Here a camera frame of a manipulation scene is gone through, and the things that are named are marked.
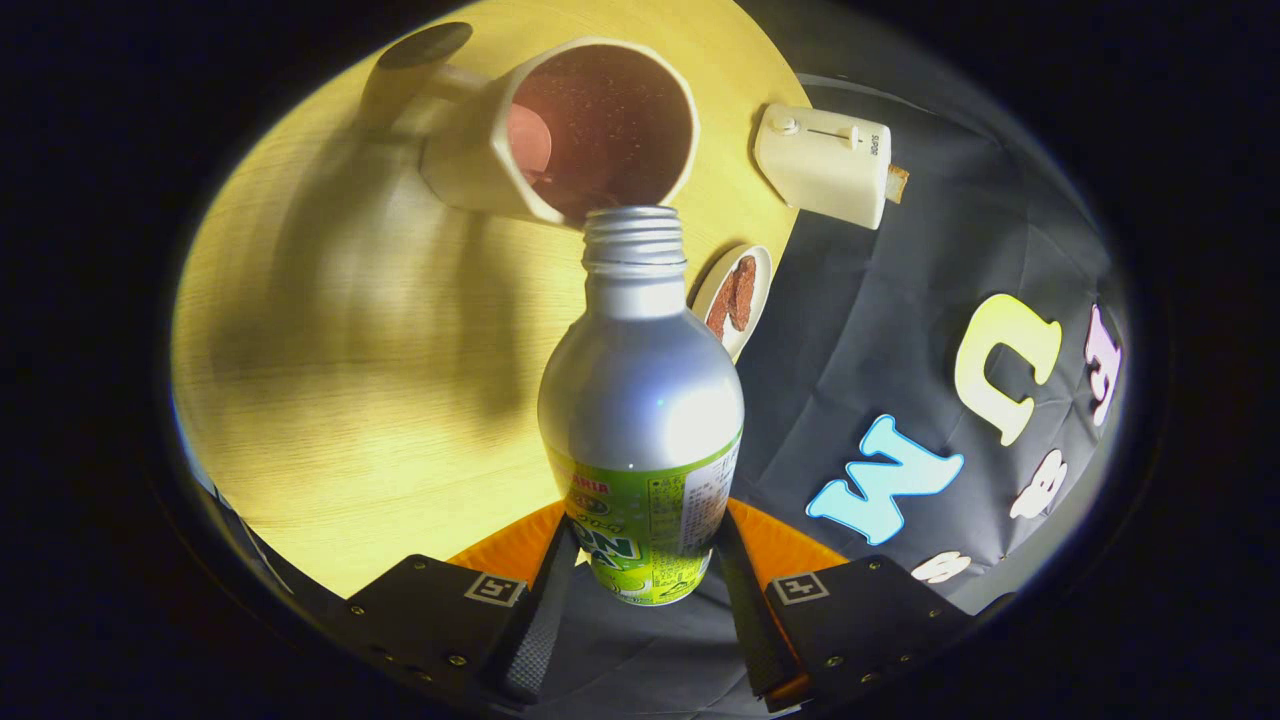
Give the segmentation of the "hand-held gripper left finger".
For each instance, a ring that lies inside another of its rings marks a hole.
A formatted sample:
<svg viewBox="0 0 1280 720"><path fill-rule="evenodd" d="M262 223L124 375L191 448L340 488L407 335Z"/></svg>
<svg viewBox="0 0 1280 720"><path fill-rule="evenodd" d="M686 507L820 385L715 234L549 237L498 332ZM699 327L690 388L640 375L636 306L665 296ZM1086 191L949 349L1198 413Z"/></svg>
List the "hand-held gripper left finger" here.
<svg viewBox="0 0 1280 720"><path fill-rule="evenodd" d="M452 559L402 559L346 601L340 639L439 703L534 705L577 555L549 503Z"/></svg>

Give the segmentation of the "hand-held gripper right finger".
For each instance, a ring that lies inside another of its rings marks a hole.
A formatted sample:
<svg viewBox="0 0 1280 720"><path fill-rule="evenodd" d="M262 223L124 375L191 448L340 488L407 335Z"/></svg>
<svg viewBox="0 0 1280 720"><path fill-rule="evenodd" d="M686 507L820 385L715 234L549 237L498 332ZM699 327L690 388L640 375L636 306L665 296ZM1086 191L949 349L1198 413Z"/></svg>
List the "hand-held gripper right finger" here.
<svg viewBox="0 0 1280 720"><path fill-rule="evenodd" d="M850 708L977 626L891 559L846 559L736 498L714 550L749 685L772 712Z"/></svg>

